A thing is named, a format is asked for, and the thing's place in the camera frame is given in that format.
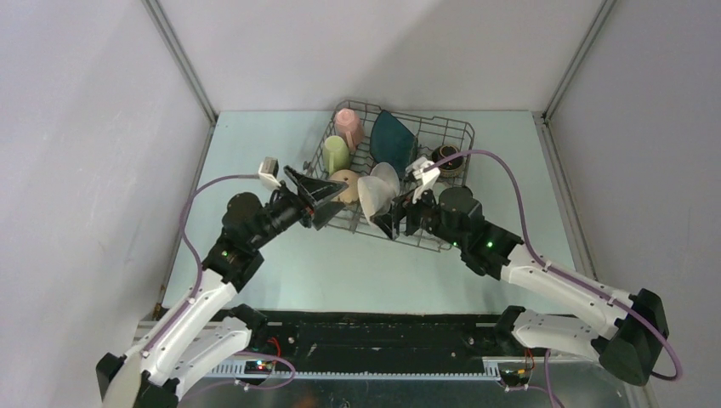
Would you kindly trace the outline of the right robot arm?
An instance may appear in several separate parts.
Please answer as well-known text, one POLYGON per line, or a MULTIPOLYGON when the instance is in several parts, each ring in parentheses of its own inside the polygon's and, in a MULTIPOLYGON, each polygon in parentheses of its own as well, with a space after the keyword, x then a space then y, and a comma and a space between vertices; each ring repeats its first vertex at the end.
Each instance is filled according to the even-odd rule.
POLYGON ((506 355, 522 349, 555 349, 598 362, 614 377, 644 386, 655 375, 669 336, 661 298, 648 289, 632 294, 591 280, 534 253, 518 235, 486 220, 470 189, 440 196, 398 196, 370 220, 391 240, 424 230, 460 251, 475 274, 505 281, 555 300, 571 316, 551 316, 510 306, 495 326, 494 342, 506 355))

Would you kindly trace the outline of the pink ceramic mug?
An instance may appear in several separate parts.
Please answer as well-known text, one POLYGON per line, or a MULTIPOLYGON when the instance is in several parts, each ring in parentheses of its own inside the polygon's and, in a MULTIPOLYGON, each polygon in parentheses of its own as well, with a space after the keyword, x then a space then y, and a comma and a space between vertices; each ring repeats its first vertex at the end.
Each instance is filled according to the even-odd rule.
POLYGON ((360 117, 354 110, 343 108, 335 114, 333 121, 338 136, 344 139, 349 151, 355 153, 365 138, 365 130, 360 117))

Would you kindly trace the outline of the tan ceramic mug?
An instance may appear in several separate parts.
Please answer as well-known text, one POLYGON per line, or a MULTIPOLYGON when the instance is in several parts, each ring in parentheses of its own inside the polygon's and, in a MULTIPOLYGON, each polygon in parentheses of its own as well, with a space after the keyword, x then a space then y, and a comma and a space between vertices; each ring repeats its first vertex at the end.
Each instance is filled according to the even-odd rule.
POLYGON ((359 193, 357 187, 359 177, 360 176, 358 173, 349 169, 342 169, 333 173, 329 177, 331 181, 344 182, 345 184, 347 184, 347 188, 337 197, 335 197, 333 201, 342 202, 345 205, 350 205, 354 202, 357 202, 359 200, 359 193))

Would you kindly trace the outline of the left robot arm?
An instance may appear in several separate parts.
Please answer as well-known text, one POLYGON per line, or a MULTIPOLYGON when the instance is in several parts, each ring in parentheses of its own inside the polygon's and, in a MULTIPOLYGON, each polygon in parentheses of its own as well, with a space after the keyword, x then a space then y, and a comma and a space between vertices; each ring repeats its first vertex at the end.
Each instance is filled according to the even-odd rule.
POLYGON ((343 181, 305 176, 286 166, 295 186, 277 178, 276 161, 239 180, 257 180, 271 191, 262 203, 252 192, 229 200, 219 238, 205 258, 189 246, 196 278, 186 294, 134 346, 120 356, 108 353, 96 366, 104 407, 175 407, 212 369, 233 355, 280 362, 259 354, 267 347, 266 319, 245 304, 233 308, 213 333, 210 320, 253 278, 264 258, 261 248, 295 224, 324 227, 344 205, 336 200, 347 189, 343 181))

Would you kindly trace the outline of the light green ceramic mug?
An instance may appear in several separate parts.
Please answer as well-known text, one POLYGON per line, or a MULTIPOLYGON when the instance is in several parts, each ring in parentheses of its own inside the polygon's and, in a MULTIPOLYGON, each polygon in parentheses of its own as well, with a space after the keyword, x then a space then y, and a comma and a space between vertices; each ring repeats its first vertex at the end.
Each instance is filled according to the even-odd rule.
POLYGON ((321 157, 329 176, 350 167, 349 147, 340 136, 331 135, 325 139, 321 147, 321 157))

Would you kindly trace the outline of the small white bowl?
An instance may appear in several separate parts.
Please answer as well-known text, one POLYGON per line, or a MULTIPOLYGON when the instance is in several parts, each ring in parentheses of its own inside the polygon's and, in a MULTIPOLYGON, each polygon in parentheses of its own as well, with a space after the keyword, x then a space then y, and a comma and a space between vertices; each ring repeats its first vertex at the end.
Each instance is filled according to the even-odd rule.
POLYGON ((362 212, 369 224, 374 216, 387 213, 395 198, 395 190, 376 176, 358 178, 357 190, 362 212))

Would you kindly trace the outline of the teal square plate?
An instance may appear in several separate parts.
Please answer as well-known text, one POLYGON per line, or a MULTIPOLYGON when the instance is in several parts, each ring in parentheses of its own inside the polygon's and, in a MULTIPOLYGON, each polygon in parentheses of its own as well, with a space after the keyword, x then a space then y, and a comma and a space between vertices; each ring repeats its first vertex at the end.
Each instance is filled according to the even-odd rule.
POLYGON ((370 154, 376 163, 388 163, 404 178, 417 159, 417 137, 395 116, 382 110, 372 127, 370 154))

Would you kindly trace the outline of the white ceramic plate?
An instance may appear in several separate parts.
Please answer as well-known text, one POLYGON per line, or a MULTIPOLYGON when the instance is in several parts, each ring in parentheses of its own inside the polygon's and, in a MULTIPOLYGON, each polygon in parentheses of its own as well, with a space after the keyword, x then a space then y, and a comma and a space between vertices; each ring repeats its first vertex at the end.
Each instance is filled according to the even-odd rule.
POLYGON ((395 169, 389 163, 378 163, 373 167, 370 175, 381 179, 393 191, 394 196, 400 194, 400 179, 395 169))

